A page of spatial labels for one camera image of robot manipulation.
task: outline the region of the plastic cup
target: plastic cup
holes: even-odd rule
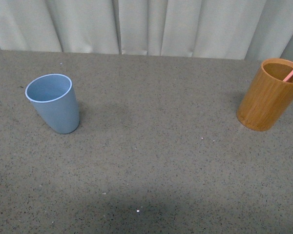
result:
[[[262,62],[237,111],[239,121],[256,131],[270,129],[293,101],[293,62],[270,58]]]
[[[79,108],[71,79],[62,74],[39,77],[26,87],[26,97],[56,132],[67,134],[79,125]]]

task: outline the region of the bamboo cup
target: bamboo cup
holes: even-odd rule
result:
[[[236,113],[239,121],[256,131],[270,129],[293,101],[293,62],[270,58],[262,62]]]

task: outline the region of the cup rim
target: cup rim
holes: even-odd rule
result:
[[[290,61],[290,60],[287,60],[287,59],[284,59],[284,58],[268,58],[264,61],[262,61],[260,67],[262,69],[262,71],[268,75],[269,77],[279,81],[279,82],[282,82],[284,84],[287,84],[287,85],[293,85],[292,82],[284,82],[283,80],[280,80],[280,79],[277,79],[275,77],[273,77],[272,75],[270,75],[265,69],[264,69],[264,66],[267,65],[267,64],[273,64],[273,63],[278,63],[278,64],[282,64],[282,65],[287,65],[289,67],[292,67],[293,69],[293,62]]]
[[[69,80],[69,88],[67,89],[67,91],[66,91],[63,95],[61,95],[61,96],[59,96],[59,97],[57,97],[57,98],[55,98],[55,99],[48,100],[48,101],[37,101],[37,100],[34,100],[34,99],[30,98],[30,97],[28,96],[28,94],[27,94],[27,90],[28,90],[28,88],[30,87],[30,85],[33,84],[34,82],[36,82],[37,80],[41,79],[41,78],[49,77],[49,76],[61,76],[61,77],[65,77],[65,78],[67,78],[67,79]],[[66,75],[63,75],[63,74],[57,74],[57,73],[54,73],[54,74],[46,74],[46,75],[43,75],[43,76],[38,77],[38,78],[34,79],[33,81],[31,81],[31,82],[27,85],[27,87],[26,87],[26,89],[25,89],[25,95],[26,95],[26,97],[27,97],[30,101],[32,101],[32,102],[36,102],[36,103],[48,103],[48,102],[52,102],[52,101],[59,100],[59,99],[61,99],[62,97],[64,97],[64,96],[65,96],[65,95],[66,95],[66,94],[72,89],[72,86],[73,86],[73,82],[72,82],[72,80],[71,80],[68,76],[66,76]]]

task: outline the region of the gray countertop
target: gray countertop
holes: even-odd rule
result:
[[[266,132],[235,115],[259,65],[0,51],[0,233],[293,233],[293,103]],[[25,97],[48,73],[70,134]]]

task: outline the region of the curtain fold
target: curtain fold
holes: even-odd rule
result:
[[[293,60],[293,0],[0,0],[0,49]]]

